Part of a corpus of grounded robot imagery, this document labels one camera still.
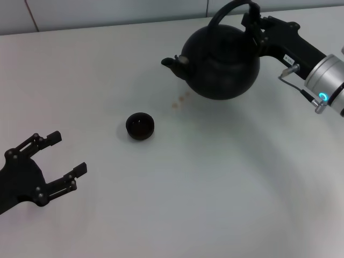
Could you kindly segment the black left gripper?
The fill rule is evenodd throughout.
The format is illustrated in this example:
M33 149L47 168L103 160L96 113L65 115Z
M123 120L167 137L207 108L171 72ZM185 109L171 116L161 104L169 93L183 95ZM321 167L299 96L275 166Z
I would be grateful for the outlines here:
M46 138L35 133L5 153L5 165L1 169L1 214L22 202L32 202L43 207L77 189L76 179L87 173L85 162L62 178L46 184L41 169L31 159L37 152L60 141L62 136L59 131Z

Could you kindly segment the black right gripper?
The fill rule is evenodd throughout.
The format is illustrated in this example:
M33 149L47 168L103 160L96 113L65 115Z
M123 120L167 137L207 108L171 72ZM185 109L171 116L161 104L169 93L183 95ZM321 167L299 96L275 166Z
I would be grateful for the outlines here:
M258 11L245 13L241 24L245 27L245 37L259 47L260 56L271 56L287 67L294 61L299 65L296 74L304 80L326 57L299 35L300 25L296 22L262 17Z

